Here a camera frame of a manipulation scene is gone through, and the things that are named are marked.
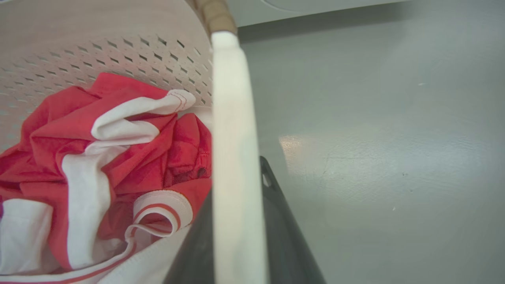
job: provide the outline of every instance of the red and white clothing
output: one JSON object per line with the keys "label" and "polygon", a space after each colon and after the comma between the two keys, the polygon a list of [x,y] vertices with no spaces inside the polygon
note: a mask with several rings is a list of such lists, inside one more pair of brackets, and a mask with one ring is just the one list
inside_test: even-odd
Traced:
{"label": "red and white clothing", "polygon": [[107,73],[47,97],[0,156],[0,282],[97,282],[188,226],[211,187],[194,102]]}

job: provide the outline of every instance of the basket hole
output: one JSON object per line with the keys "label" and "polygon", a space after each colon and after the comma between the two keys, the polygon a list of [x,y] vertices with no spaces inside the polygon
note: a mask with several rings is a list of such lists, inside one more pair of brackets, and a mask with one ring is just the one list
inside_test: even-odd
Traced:
{"label": "basket hole", "polygon": [[93,47],[94,47],[96,50],[99,50],[99,51],[101,51],[101,50],[102,50],[102,47],[101,47],[100,45],[98,45],[98,44],[94,44],[94,43],[92,43],[92,44],[93,44]]}
{"label": "basket hole", "polygon": [[145,44],[146,46],[149,46],[149,41],[143,39],[143,38],[140,38],[140,42],[142,42],[143,44]]}
{"label": "basket hole", "polygon": [[77,48],[78,48],[80,51],[84,52],[84,53],[88,53],[88,50],[87,50],[87,49],[85,49],[85,48],[82,48],[82,47],[80,47],[80,46],[77,46]]}
{"label": "basket hole", "polygon": [[161,37],[158,36],[158,41],[161,42],[164,46],[167,46],[167,41],[163,40]]}
{"label": "basket hole", "polygon": [[129,41],[127,41],[127,40],[125,40],[125,39],[123,39],[123,42],[124,42],[124,43],[126,43],[127,45],[129,45],[129,46],[133,47],[133,43],[131,43],[131,42],[129,42]]}
{"label": "basket hole", "polygon": [[115,43],[110,42],[110,41],[108,41],[108,40],[107,40],[107,44],[109,44],[110,46],[112,46],[112,47],[113,47],[113,48],[115,48],[115,49],[117,49],[117,48],[118,48],[118,46],[117,46]]}

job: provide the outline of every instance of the white fabric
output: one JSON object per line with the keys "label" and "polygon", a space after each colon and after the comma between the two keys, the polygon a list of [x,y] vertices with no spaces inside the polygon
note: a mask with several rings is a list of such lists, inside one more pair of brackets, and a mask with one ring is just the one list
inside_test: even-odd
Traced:
{"label": "white fabric", "polygon": [[179,251],[190,226],[170,238],[161,239],[120,264],[98,283],[162,283]]}
{"label": "white fabric", "polygon": [[145,121],[125,118],[141,113],[170,114],[189,108],[181,99],[193,101],[184,90],[171,90],[165,97],[126,101],[100,115],[91,128],[97,141],[79,155],[66,155],[62,169],[68,182],[67,253],[73,269],[89,267],[117,254],[121,240],[99,240],[98,227],[111,203],[109,179],[101,168],[128,149],[125,145],[151,142],[160,131]]}
{"label": "white fabric", "polygon": [[[155,203],[166,204],[179,213],[181,219],[181,223],[178,224],[179,228],[188,226],[193,219],[193,210],[189,201],[184,195],[174,191],[153,191],[142,195],[137,199],[137,208],[133,208],[134,216],[139,212],[139,208],[145,207],[145,204]],[[138,219],[142,219],[145,215],[147,214],[143,213]]]}
{"label": "white fabric", "polygon": [[91,134],[98,141],[88,145],[80,155],[63,158],[62,170],[68,182],[67,253],[74,271],[19,275],[53,271],[51,262],[45,263],[44,250],[53,209],[40,202],[5,201],[0,222],[0,273],[18,275],[0,276],[0,282],[96,283],[122,261],[150,245],[151,234],[163,237],[188,225],[193,216],[189,201],[179,193],[158,191],[140,197],[134,203],[134,214],[153,204],[171,207],[181,220],[180,226],[176,216],[164,208],[152,207],[149,211],[165,216],[172,223],[172,232],[167,234],[156,226],[138,224],[141,218],[137,218],[125,232],[126,244],[96,237],[111,202],[109,180],[101,168],[127,150],[127,145],[148,143],[159,134],[159,130],[148,122],[130,122],[125,118],[146,112],[170,114],[189,108],[194,102],[194,96],[182,90],[171,90],[159,100],[136,98],[124,102],[95,120]]}
{"label": "white fabric", "polygon": [[45,203],[10,199],[0,221],[0,274],[41,274],[59,265],[46,246],[53,208]]}
{"label": "white fabric", "polygon": [[[139,210],[144,209],[144,207],[140,207],[138,205],[139,201],[141,201],[142,204],[145,205],[145,207],[150,206],[151,204],[145,202],[145,200],[146,198],[142,198],[141,196],[140,198],[137,199],[137,201],[135,201],[134,207],[138,208]],[[166,210],[163,210],[161,208],[159,209],[160,210],[153,210],[153,213],[158,213],[164,217],[167,217],[165,215]],[[183,218],[186,219],[189,217],[186,216],[184,212],[178,212],[178,214],[180,215],[181,219]],[[54,274],[54,275],[45,274],[45,275],[33,275],[33,276],[22,276],[22,275],[0,276],[0,282],[53,283],[58,281],[67,281],[71,283],[82,283],[82,284],[96,283],[102,277],[111,272],[116,266],[121,264],[122,261],[125,261],[135,253],[142,251],[143,249],[145,249],[150,245],[150,239],[147,241],[146,238],[146,236],[149,235],[145,233],[147,231],[147,228],[145,225],[138,224],[139,221],[140,219],[137,219],[134,222],[134,224],[129,226],[125,232],[125,240],[127,243],[126,249],[121,254],[116,255],[107,261],[104,261],[92,267],[75,270],[63,274]],[[164,233],[156,232],[155,230],[149,230],[149,231],[150,234],[155,236],[164,237],[166,235]],[[128,281],[128,278],[124,277],[121,280],[118,279],[117,283],[124,283],[123,281]]]}

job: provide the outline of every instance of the white trim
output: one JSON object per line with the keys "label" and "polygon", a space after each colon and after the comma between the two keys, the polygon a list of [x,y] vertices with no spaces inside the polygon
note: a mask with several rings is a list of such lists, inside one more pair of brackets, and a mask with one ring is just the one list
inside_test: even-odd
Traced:
{"label": "white trim", "polygon": [[[191,223],[193,219],[193,210],[188,199],[184,195],[171,190],[153,191],[139,197],[133,204],[133,216],[136,216],[142,208],[146,207],[146,204],[156,203],[162,203],[170,206],[175,210],[175,212],[177,212],[181,220],[179,229],[184,228]],[[135,222],[139,222],[143,216],[145,215],[141,214]]]}
{"label": "white trim", "polygon": [[169,212],[169,211],[167,211],[167,210],[165,210],[165,209],[163,209],[161,207],[154,207],[154,208],[146,209],[139,216],[139,218],[137,218],[137,220],[135,221],[135,223],[140,222],[140,220],[142,220],[143,217],[145,217],[145,216],[147,216],[149,214],[153,214],[153,213],[160,214],[160,215],[162,215],[163,217],[167,218],[170,221],[170,223],[172,224],[172,231],[170,233],[162,233],[159,230],[156,230],[159,227],[158,226],[154,226],[154,225],[149,225],[149,226],[153,227],[154,229],[146,227],[146,226],[144,226],[142,224],[135,225],[135,226],[142,227],[143,230],[149,232],[152,235],[159,236],[159,237],[171,236],[173,233],[175,233],[175,231],[176,231],[175,229],[178,226],[177,219],[175,218],[174,214],[172,214],[171,212]]}
{"label": "white trim", "polygon": [[98,117],[91,134],[98,140],[142,139],[143,136],[156,136],[159,131],[152,124],[145,121],[128,121],[125,118],[141,113],[169,115],[188,109],[195,100],[191,93],[184,90],[170,90],[159,100],[147,97],[135,98]]}
{"label": "white trim", "polygon": [[109,179],[101,168],[128,149],[127,146],[151,142],[160,131],[146,121],[128,121],[132,115],[151,112],[171,114],[189,108],[194,96],[171,90],[159,100],[139,97],[100,115],[91,128],[97,141],[80,155],[66,155],[62,169],[68,182],[67,254],[73,269],[89,267],[116,254],[119,239],[99,240],[98,227],[111,203]]}
{"label": "white trim", "polygon": [[136,253],[107,274],[100,284],[162,283],[190,226]]}
{"label": "white trim", "polygon": [[109,179],[100,170],[127,147],[102,148],[95,155],[66,155],[62,169],[68,182],[67,254],[70,266],[81,269],[114,256],[119,239],[100,240],[98,227],[109,209]]}

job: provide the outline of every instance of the red fabric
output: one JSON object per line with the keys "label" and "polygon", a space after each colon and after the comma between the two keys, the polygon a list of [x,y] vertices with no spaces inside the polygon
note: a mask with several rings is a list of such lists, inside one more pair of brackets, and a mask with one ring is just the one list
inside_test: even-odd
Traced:
{"label": "red fabric", "polygon": [[[96,141],[90,130],[102,114],[138,97],[159,100],[166,95],[131,78],[103,73],[90,90],[70,87],[47,97],[23,123],[20,142],[0,155],[0,202],[25,198],[54,208],[48,242],[64,268],[70,265],[65,254],[68,187],[63,158],[83,153]],[[101,169],[111,188],[111,205],[98,230],[105,240],[124,239],[132,223],[132,204],[146,192],[168,187],[180,192],[196,215],[210,190],[211,134],[194,114],[178,120],[176,114],[128,120],[149,122],[160,134],[149,143],[131,145]]]}

